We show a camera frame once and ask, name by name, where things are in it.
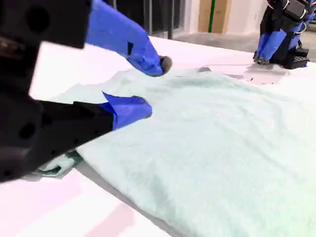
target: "table surface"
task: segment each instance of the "table surface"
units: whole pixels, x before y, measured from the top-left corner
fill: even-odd
[[[247,83],[316,101],[316,64],[288,71],[252,63],[252,53],[152,38],[173,70],[208,66]],[[30,94],[47,100],[75,84],[102,83],[130,64],[117,54],[87,45],[84,50],[44,43]],[[61,179],[22,179],[0,185],[0,233],[4,237],[167,237],[142,214],[74,169]]]

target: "towel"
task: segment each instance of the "towel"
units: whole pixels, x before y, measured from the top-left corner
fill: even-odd
[[[68,152],[42,165],[33,174],[43,177],[66,175],[81,161],[83,161],[83,158],[77,151]]]
[[[150,118],[77,149],[142,210],[188,237],[316,236],[316,111],[216,72],[120,72],[56,102],[138,95]]]

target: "light green towel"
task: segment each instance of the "light green towel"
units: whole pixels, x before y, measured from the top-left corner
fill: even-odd
[[[102,90],[153,106],[77,149],[141,209],[191,237],[316,236],[315,108],[213,72],[122,72],[56,101]]]
[[[77,151],[68,152],[42,165],[33,174],[44,177],[58,177],[70,172],[81,161],[83,161],[83,158]]]

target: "floor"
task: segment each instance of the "floor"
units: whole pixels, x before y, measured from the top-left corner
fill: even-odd
[[[254,52],[257,49],[259,35],[232,36],[210,33],[196,33],[175,38],[175,40],[229,48],[239,51]],[[309,59],[316,62],[316,32],[304,32],[301,37],[303,48],[310,50]]]

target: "green stripe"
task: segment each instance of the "green stripe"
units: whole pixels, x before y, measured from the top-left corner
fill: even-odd
[[[215,10],[215,0],[212,0],[211,18],[210,18],[210,20],[209,20],[209,28],[208,28],[208,32],[212,32],[212,25],[213,25],[214,10]]]

